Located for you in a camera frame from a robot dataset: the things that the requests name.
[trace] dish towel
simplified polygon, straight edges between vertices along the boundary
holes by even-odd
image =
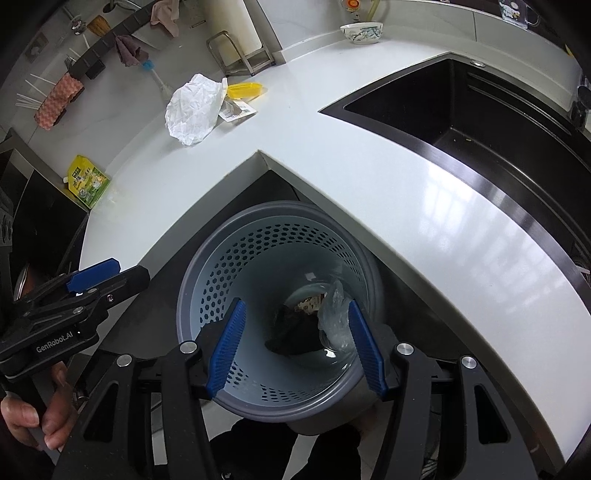
[[[84,85],[66,73],[51,90],[35,113],[35,122],[44,130],[51,130],[68,103],[78,95]]]
[[[178,20],[178,0],[161,0],[152,7],[150,23],[152,25],[162,23],[173,37],[178,37],[178,26],[174,23],[175,20]]]
[[[115,48],[117,48],[121,63],[126,67],[142,65],[148,60],[148,53],[144,52],[135,39],[129,35],[117,35]]]

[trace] gray trash bin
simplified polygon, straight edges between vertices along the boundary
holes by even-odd
[[[343,398],[363,377],[355,351],[282,356],[265,341],[279,307],[326,291],[338,278],[374,321],[383,288],[372,255],[319,208],[269,202],[235,215],[195,254],[178,298],[180,342],[220,320],[233,298],[246,303],[246,327],[215,402],[258,421],[310,417]]]

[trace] white countertop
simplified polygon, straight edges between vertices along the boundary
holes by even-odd
[[[122,269],[142,264],[155,275],[240,191],[275,170],[395,273],[411,265],[454,305],[525,388],[568,458],[591,421],[591,318],[573,287],[527,233],[469,186],[400,145],[318,113],[448,51],[567,101],[540,72],[446,35],[419,41],[397,29],[376,45],[321,48],[257,75],[268,89],[252,102],[258,113],[219,125],[201,144],[182,146],[164,118],[154,119],[107,170],[116,174],[91,213],[81,268],[114,257]]]

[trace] white bowl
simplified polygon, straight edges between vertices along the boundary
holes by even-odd
[[[382,22],[361,22],[343,25],[340,30],[350,41],[359,45],[376,43],[382,36]]]

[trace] plastic bag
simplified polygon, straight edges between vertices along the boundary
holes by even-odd
[[[225,78],[218,83],[198,73],[174,92],[165,114],[171,137],[183,145],[202,141],[216,126],[227,91]]]
[[[318,329],[326,334],[330,349],[338,352],[351,351],[355,348],[351,330],[349,330],[349,303],[343,284],[335,280],[318,310]]]

